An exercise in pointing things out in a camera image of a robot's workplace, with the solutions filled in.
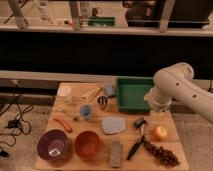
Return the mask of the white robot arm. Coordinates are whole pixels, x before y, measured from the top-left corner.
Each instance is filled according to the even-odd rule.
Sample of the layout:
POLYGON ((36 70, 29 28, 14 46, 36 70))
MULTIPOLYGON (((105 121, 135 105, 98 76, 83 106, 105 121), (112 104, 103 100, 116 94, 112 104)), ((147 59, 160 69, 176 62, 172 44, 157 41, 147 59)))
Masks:
POLYGON ((145 95, 150 108, 166 110, 176 99, 213 124, 213 94, 192 83, 194 70, 180 62, 157 71, 154 86, 145 95))

